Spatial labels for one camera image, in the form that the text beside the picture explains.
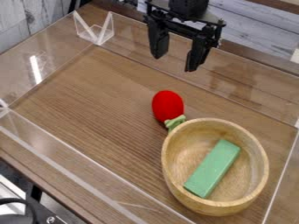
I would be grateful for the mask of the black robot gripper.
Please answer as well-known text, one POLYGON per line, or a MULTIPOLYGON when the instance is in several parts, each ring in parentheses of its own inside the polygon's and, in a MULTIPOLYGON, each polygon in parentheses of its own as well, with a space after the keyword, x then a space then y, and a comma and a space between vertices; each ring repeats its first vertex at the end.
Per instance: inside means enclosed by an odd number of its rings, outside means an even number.
POLYGON ((186 72, 194 72, 218 47, 226 21, 209 10, 210 0, 145 0, 151 54, 161 59, 169 52, 170 33, 193 39, 186 72))

